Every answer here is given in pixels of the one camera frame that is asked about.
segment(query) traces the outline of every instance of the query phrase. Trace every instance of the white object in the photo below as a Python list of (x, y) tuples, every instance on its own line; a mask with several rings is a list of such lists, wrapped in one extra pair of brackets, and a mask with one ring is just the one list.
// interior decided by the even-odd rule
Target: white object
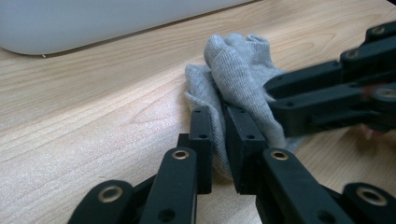
[(249, 0), (1, 0), (0, 47), (50, 54)]

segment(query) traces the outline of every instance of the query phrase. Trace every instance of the gray sock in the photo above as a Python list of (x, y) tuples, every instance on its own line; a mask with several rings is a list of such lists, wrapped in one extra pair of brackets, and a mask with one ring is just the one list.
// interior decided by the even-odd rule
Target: gray sock
[(216, 84), (207, 65), (187, 65), (186, 79), (189, 90), (186, 98), (191, 110), (206, 105), (209, 108), (210, 123), (214, 141), (213, 166), (221, 175), (232, 178), (230, 164), (225, 149), (225, 122), (221, 105), (216, 94)]
[(191, 110), (209, 107), (215, 145), (214, 167), (223, 176), (231, 177), (225, 149), (225, 123), (217, 96), (219, 88), (224, 100), (245, 109), (261, 129), (270, 147), (297, 148), (302, 138), (285, 139), (281, 125), (274, 119), (267, 102), (274, 99), (262, 87), (269, 79), (283, 73), (271, 60), (267, 40), (232, 34), (223, 39), (213, 35), (205, 47), (209, 65), (188, 65), (186, 97)]
[[(265, 46), (260, 44), (261, 41), (245, 41), (237, 35), (233, 35), (231, 41), (229, 37), (226, 39), (231, 42), (230, 45), (220, 35), (213, 35), (204, 52), (212, 77), (224, 100), (250, 114), (270, 147), (284, 147), (286, 140), (282, 126), (274, 119), (266, 101), (270, 97), (262, 87), (265, 79), (281, 74), (282, 71), (275, 72), (272, 63), (268, 63), (271, 61), (269, 50), (260, 51)], [(246, 42), (246, 47), (249, 45), (250, 50), (241, 51), (241, 42)]]

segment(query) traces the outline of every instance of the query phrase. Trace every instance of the wood grain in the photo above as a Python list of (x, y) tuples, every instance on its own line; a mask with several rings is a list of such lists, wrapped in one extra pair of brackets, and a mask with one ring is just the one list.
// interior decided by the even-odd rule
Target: wood grain
[[(0, 49), (1, 222), (65, 223), (98, 183), (136, 185), (155, 174), (189, 131), (184, 67), (204, 63), (211, 35), (264, 36), (276, 66), (295, 70), (338, 58), (366, 29), (394, 20), (385, 0), (265, 0), (47, 59)], [(396, 195), (395, 136), (319, 133), (297, 156), (330, 188), (364, 181)], [(254, 197), (217, 175), (213, 193), (198, 197), (197, 216), (260, 223)]]

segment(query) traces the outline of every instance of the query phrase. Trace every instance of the black mechanical part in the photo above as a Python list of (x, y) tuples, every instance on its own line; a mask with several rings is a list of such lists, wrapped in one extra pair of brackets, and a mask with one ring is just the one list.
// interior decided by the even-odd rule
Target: black mechanical part
[(256, 160), (268, 146), (247, 111), (227, 105), (223, 114), (227, 127), (227, 155), (236, 192), (257, 194)]
[(256, 208), (263, 224), (285, 223), (285, 216), (280, 210), (270, 188), (263, 178), (258, 179), (258, 191), (256, 195)]
[(213, 137), (209, 108), (200, 106), (191, 111), (190, 134), (180, 133), (177, 146), (189, 147), (197, 154), (198, 194), (212, 192)]
[(340, 63), (323, 63), (268, 81), (264, 88), (276, 98), (270, 107), (285, 135), (358, 123), (383, 132), (395, 129), (395, 31), (396, 21), (376, 26), (367, 31), (360, 47), (341, 54)]
[(393, 5), (396, 6), (396, 0), (388, 0), (388, 2), (392, 3)]
[(356, 223), (396, 222), (396, 199), (382, 189), (365, 183), (348, 184), (341, 205)]
[(363, 44), (374, 42), (378, 39), (386, 38), (388, 36), (396, 35), (396, 25), (394, 24), (394, 22), (388, 22), (368, 29), (366, 31), (366, 38), (364, 39)]
[(131, 223), (134, 216), (132, 186), (124, 181), (108, 180), (90, 190), (68, 223)]
[(134, 187), (134, 219), (133, 224), (137, 224), (145, 210), (146, 200), (148, 199), (149, 192), (151, 191), (152, 184), (154, 183), (155, 176), (146, 179), (142, 183)]
[(276, 99), (282, 99), (334, 86), (342, 80), (342, 65), (331, 61), (274, 77), (265, 83), (264, 88)]
[(195, 223), (196, 165), (196, 153), (190, 148), (165, 153), (140, 223)]
[(262, 177), (270, 190), (267, 193), (274, 195), (284, 223), (353, 223), (327, 191), (287, 150), (265, 149), (262, 153), (261, 169)]

